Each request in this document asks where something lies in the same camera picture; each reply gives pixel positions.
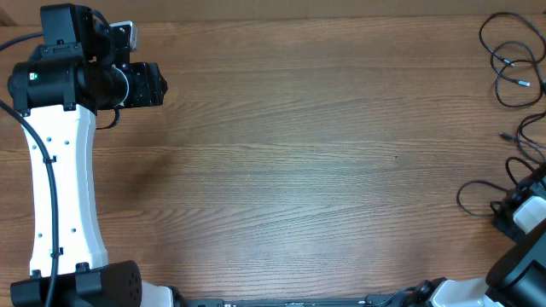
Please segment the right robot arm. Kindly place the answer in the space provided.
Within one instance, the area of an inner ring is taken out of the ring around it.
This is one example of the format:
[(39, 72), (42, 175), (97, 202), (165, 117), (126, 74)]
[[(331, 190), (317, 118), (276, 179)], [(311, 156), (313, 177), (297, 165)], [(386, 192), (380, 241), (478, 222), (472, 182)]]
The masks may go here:
[(467, 281), (423, 281), (402, 306), (544, 306), (545, 165), (515, 181), (503, 200), (491, 203), (493, 224), (515, 242), (487, 276)]

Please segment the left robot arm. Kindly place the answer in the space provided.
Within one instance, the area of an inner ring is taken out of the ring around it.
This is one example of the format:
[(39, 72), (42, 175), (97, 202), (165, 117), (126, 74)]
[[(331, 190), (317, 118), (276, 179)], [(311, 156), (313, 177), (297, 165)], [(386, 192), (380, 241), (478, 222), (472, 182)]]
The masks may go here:
[(162, 104), (166, 80), (155, 63), (131, 62), (137, 29), (111, 24), (89, 7), (44, 6), (39, 45), (15, 65), (6, 110), (29, 147), (34, 242), (15, 306), (179, 306), (173, 287), (146, 282), (131, 260), (108, 259), (96, 213), (92, 166), (100, 111)]

